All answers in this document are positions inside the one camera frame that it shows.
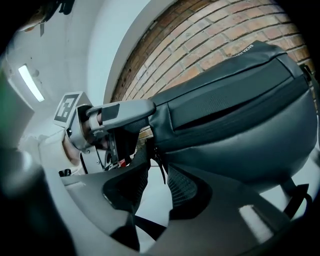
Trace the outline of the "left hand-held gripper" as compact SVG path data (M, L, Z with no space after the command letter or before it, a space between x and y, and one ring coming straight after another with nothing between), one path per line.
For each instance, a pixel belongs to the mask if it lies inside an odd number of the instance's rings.
M131 156L142 128L148 126L148 117L155 104L148 99L112 102L93 107L85 92L66 93L54 114L55 125L64 128L66 141L79 152L85 173L99 173L118 167L118 162ZM114 130L117 161L113 153L89 138L89 132L101 127Z

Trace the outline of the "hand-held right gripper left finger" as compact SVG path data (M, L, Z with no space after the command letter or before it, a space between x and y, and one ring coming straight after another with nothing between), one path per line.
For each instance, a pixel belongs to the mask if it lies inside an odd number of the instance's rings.
M148 169L148 163L132 163L61 180L75 204L98 229L119 243L139 250L135 214L148 184Z

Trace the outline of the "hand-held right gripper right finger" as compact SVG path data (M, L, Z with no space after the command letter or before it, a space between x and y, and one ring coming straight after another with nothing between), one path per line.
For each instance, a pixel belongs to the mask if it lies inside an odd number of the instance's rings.
M171 163L168 186L172 209L154 245L157 256L256 255L291 223L256 191L225 176Z

